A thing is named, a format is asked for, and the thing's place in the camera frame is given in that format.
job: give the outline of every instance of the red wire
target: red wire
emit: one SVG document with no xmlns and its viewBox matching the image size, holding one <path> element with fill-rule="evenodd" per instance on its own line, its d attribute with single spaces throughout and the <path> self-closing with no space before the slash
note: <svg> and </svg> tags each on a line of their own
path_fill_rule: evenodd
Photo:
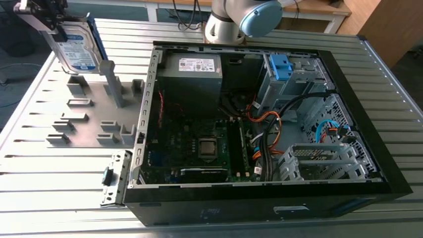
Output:
<svg viewBox="0 0 423 238">
<path fill-rule="evenodd" d="M 164 108 L 164 99 L 162 99 L 162 95 L 161 92 L 158 91 L 158 95 L 160 95 L 160 115 L 158 115 L 158 128 L 161 128 L 161 119 L 162 119 L 162 108 Z"/>
</svg>

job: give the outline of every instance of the blue cable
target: blue cable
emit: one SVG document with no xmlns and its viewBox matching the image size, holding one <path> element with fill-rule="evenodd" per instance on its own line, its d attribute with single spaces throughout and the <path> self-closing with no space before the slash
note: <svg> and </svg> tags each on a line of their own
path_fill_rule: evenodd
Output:
<svg viewBox="0 0 423 238">
<path fill-rule="evenodd" d="M 6 105 L 4 105 L 4 106 L 0 106 L 0 108 L 5 108 L 5 107 L 8 107 L 8 106 L 12 106 L 12 105 L 17 104 L 18 102 L 20 102 L 20 100 L 18 100 L 17 102 L 13 102 L 13 103 L 10 103 L 10 104 L 6 104 Z"/>
<path fill-rule="evenodd" d="M 316 143 L 319 143 L 319 140 L 320 140 L 320 132 L 321 132 L 321 128 L 324 126 L 324 123 L 329 122 L 331 124 L 333 124 L 333 126 L 339 127 L 339 123 L 333 120 L 324 120 L 320 122 L 317 128 L 316 128 Z"/>
</svg>

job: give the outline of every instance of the aluminum table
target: aluminum table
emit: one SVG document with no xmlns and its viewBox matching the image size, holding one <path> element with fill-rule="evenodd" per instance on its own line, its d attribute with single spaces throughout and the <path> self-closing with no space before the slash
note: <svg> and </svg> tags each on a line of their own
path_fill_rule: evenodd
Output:
<svg viewBox="0 0 423 238">
<path fill-rule="evenodd" d="M 97 19 L 121 82 L 145 79 L 152 41 L 202 42 L 176 24 Z M 413 193 L 339 218 L 145 228 L 126 208 L 100 209 L 101 176 L 117 149 L 50 148 L 50 123 L 66 108 L 69 76 L 53 54 L 0 134 L 0 234 L 52 237 L 421 237 L 423 113 L 367 41 L 276 30 L 249 45 L 329 50 Z M 85 75 L 86 80 L 104 80 Z"/>
</svg>

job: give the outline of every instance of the floor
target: floor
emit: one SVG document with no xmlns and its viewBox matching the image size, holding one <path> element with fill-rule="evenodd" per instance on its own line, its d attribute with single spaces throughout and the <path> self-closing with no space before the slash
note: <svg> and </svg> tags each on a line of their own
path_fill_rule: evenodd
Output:
<svg viewBox="0 0 423 238">
<path fill-rule="evenodd" d="M 69 15 L 78 16 L 84 16 L 90 12 L 90 15 L 96 18 L 148 21 L 146 10 L 141 7 L 69 3 L 66 12 Z M 180 16 L 184 21 L 188 21 L 188 12 L 181 12 Z M 164 9 L 157 10 L 157 20 L 161 22 L 177 22 L 173 12 L 168 12 Z M 42 64 L 50 53 L 50 49 L 42 37 L 34 30 L 29 31 L 30 38 L 36 45 L 36 52 L 32 55 L 22 58 L 12 58 L 8 57 L 5 52 L 0 49 L 0 73 L 8 78 L 6 84 L 0 86 L 0 132 L 38 70 L 38 67 L 34 65 L 17 65 L 8 68 L 1 67 L 12 63 Z M 412 54 L 405 54 L 393 66 L 392 72 L 417 105 L 423 108 L 423 57 L 413 59 Z"/>
</svg>

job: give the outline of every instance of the black cable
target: black cable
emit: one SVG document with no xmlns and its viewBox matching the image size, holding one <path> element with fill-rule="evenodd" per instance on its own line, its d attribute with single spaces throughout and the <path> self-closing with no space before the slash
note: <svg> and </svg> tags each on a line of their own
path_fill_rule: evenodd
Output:
<svg viewBox="0 0 423 238">
<path fill-rule="evenodd" d="M 180 31 L 185 31 L 185 30 L 196 30 L 197 28 L 190 28 L 190 25 L 192 25 L 192 22 L 193 22 L 193 18 L 194 18 L 194 15 L 196 15 L 196 5 L 197 5 L 197 0 L 193 1 L 193 10 L 192 10 L 192 13 L 190 13 L 190 20 L 189 20 L 189 23 L 186 24 L 185 22 L 182 22 L 182 20 L 180 19 L 180 16 L 178 16 L 178 13 L 177 13 L 177 9 L 176 9 L 176 3 L 174 3 L 174 0 L 172 0 L 173 2 L 173 9 L 174 9 L 174 14 L 176 14 L 176 17 L 177 17 L 177 20 L 178 20 L 178 24 L 177 24 L 177 28 Z"/>
<path fill-rule="evenodd" d="M 225 106 L 224 106 L 222 104 L 218 104 L 218 105 L 217 105 L 217 108 L 220 109 L 220 111 L 221 111 L 228 117 L 233 117 L 233 118 L 241 117 L 241 115 L 233 114 L 233 113 L 228 110 L 228 108 L 225 108 Z"/>
<path fill-rule="evenodd" d="M 290 30 L 292 26 L 294 25 L 297 19 L 298 19 L 298 5 L 297 5 L 297 1 L 293 0 L 294 5 L 296 5 L 296 11 L 294 11 L 294 16 L 293 16 L 293 20 L 290 22 L 290 26 L 288 27 L 288 30 Z"/>
<path fill-rule="evenodd" d="M 308 94 L 302 94 L 300 96 L 296 96 L 294 98 L 292 98 L 286 103 L 285 105 L 282 106 L 282 108 L 280 109 L 280 111 L 277 112 L 278 113 L 278 117 L 281 118 L 282 117 L 282 114 L 285 113 L 285 111 L 288 111 L 292 106 L 294 106 L 294 104 L 300 101 L 302 101 L 304 99 L 306 98 L 327 98 L 333 92 L 317 92 L 317 93 L 308 93 Z M 270 151 L 269 151 L 269 148 L 268 148 L 268 135 L 269 135 L 269 131 L 270 131 L 270 128 L 273 126 L 273 124 L 276 123 L 277 121 L 277 117 L 274 117 L 270 121 L 270 123 L 268 124 L 266 128 L 262 130 L 262 136 L 261 136 L 261 143 L 258 145 L 258 148 L 260 148 L 260 152 L 261 152 L 261 156 L 262 156 L 262 160 L 264 161 L 268 161 L 269 163 L 272 163 L 272 158 L 270 158 Z M 273 174 L 277 170 L 277 168 L 280 167 L 280 162 L 277 163 L 276 165 L 276 168 L 274 170 L 272 170 L 272 173 L 269 174 L 269 181 L 272 181 L 272 177 L 273 177 Z"/>
<path fill-rule="evenodd" d="M 198 7 L 198 16 L 200 16 L 200 21 L 202 23 L 202 14 L 201 14 L 201 9 L 200 9 L 200 3 L 198 0 L 194 0 L 197 2 L 197 7 Z"/>
</svg>

